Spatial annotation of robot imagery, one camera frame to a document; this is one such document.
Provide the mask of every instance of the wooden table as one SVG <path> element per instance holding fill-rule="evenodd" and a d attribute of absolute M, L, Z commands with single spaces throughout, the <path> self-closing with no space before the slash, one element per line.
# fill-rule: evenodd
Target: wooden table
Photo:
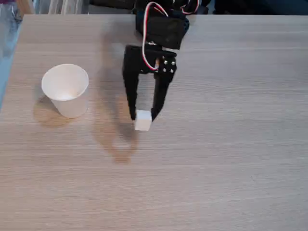
<path fill-rule="evenodd" d="M 121 67 L 132 15 L 26 15 L 0 114 L 0 230 L 306 231 L 308 17 L 192 16 L 166 105 L 135 132 Z M 40 82 L 73 63 L 88 112 Z M 150 109 L 152 76 L 139 86 Z"/>

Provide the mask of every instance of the white wire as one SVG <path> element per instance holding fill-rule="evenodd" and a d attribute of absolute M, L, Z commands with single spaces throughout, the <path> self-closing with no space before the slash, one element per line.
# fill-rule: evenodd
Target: white wire
<path fill-rule="evenodd" d="M 200 4 L 200 2 L 199 2 L 199 0 L 197 0 L 197 6 L 196 6 L 196 9 L 194 10 L 194 12 L 185 12 L 183 9 L 182 9 L 182 13 L 183 14 L 192 14 L 192 13 L 195 13 L 195 12 L 197 12 L 197 10 L 198 10 L 198 8 L 199 8 L 199 4 Z"/>
<path fill-rule="evenodd" d="M 158 8 L 160 8 L 160 10 L 167 16 L 169 17 L 169 15 L 167 14 L 167 12 L 164 10 L 164 8 L 159 5 L 158 3 L 151 1 L 147 4 L 145 11 L 144 11 L 144 19 L 143 19 L 143 39 L 142 39 L 142 57 L 143 60 L 145 62 L 145 64 L 152 70 L 152 71 L 156 71 L 158 69 L 158 67 L 152 67 L 148 60 L 145 57 L 145 52 L 144 52 L 144 47 L 145 47 L 145 41 L 146 41 L 146 33 L 147 33 L 147 22 L 148 22 L 148 16 L 149 16 L 149 9 L 150 6 L 155 4 L 156 6 L 158 6 Z"/>

